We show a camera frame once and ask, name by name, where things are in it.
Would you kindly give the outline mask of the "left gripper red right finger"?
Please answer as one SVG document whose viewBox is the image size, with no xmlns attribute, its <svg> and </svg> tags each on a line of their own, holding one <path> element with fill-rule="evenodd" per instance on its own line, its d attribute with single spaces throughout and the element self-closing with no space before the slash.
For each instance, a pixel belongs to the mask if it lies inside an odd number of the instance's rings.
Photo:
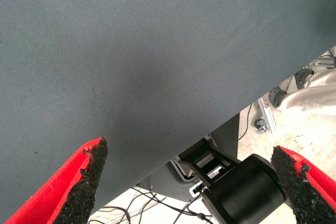
<svg viewBox="0 0 336 224">
<path fill-rule="evenodd" d="M 274 147 L 271 163 L 297 223 L 335 223 L 335 180 L 282 146 Z"/>
</svg>

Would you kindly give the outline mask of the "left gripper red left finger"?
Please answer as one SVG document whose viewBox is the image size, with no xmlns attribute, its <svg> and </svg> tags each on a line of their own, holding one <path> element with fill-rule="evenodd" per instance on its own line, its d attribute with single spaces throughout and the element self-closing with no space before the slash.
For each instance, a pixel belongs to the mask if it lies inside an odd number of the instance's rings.
<svg viewBox="0 0 336 224">
<path fill-rule="evenodd" d="M 88 141 L 6 223 L 87 223 L 107 156 L 103 137 Z"/>
</svg>

